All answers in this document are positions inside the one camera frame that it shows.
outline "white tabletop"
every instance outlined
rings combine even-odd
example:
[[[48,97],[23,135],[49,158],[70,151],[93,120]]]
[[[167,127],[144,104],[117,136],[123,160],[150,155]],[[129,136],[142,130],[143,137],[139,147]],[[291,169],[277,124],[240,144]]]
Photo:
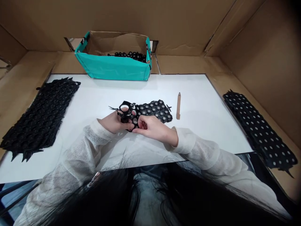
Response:
[[[113,81],[91,79],[87,75],[51,75],[48,82],[65,77],[81,82],[67,108],[62,125],[52,147],[35,153],[28,162],[19,154],[12,162],[8,152],[0,165],[0,184],[40,179],[52,171],[60,160],[61,153],[81,134],[84,126],[95,118],[103,118],[126,100],[137,104],[163,100],[172,106],[172,122],[168,127],[191,129],[203,139],[213,140],[220,148],[233,154],[253,152],[246,137],[237,125],[228,108],[204,74],[154,75],[149,81]],[[181,119],[176,119],[177,97],[181,92]],[[96,160],[98,170],[119,167],[161,164],[183,161],[178,155],[167,152],[163,144],[142,135],[127,131],[117,134],[101,151]]]

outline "black hair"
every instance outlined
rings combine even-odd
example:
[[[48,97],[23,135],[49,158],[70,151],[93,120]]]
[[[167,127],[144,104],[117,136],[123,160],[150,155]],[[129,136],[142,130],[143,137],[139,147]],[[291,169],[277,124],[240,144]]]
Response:
[[[288,222],[259,200],[214,183],[199,172],[177,163],[162,168],[161,177],[152,183],[164,195],[161,212],[167,225]],[[101,172],[90,188],[83,185],[38,225],[134,225],[140,202],[139,181],[134,176],[134,169]]]

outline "person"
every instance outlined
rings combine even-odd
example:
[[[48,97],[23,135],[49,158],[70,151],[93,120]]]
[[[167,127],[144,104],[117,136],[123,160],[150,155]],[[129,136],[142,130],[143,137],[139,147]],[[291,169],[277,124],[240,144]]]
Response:
[[[14,225],[285,224],[290,215],[273,190],[236,155],[191,130],[140,116],[132,132],[163,142],[195,168],[171,163],[96,172],[94,158],[119,130],[133,129],[113,112],[96,119],[39,181]]]

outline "black lattice sheet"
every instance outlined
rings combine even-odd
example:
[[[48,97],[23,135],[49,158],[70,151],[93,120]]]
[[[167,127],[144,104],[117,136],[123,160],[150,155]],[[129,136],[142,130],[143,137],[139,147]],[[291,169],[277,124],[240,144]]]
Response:
[[[12,160],[23,153],[22,161],[27,162],[33,153],[53,145],[66,108],[80,84],[64,78],[37,88],[40,91],[35,100],[0,144],[13,153]]]
[[[122,106],[127,106],[128,110],[123,111]],[[153,100],[149,104],[142,104],[137,105],[136,103],[130,103],[127,101],[124,101],[119,108],[112,108],[113,110],[120,111],[117,112],[118,115],[121,117],[122,123],[127,123],[130,119],[132,121],[132,124],[134,124],[134,128],[138,128],[138,118],[140,115],[145,116],[156,116],[161,122],[171,122],[172,121],[172,115],[170,114],[170,108],[168,105],[164,103],[162,100],[155,101]]]
[[[252,149],[262,156],[266,166],[290,174],[288,170],[298,163],[295,155],[257,109],[244,95],[232,90],[223,98],[249,137]]]

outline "white knit sweater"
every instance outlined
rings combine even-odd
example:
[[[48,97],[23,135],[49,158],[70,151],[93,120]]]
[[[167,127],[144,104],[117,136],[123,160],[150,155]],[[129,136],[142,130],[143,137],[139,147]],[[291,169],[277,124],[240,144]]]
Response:
[[[262,183],[236,155],[219,148],[213,141],[203,140],[189,129],[174,128],[179,137],[176,148],[165,145],[171,152],[183,154],[217,181],[237,188],[289,216],[277,201],[273,190]],[[14,225],[30,225],[39,221],[51,208],[95,175],[94,158],[114,134],[97,120],[84,128],[84,135],[64,152],[56,168],[40,180],[40,185],[28,196],[26,205]]]

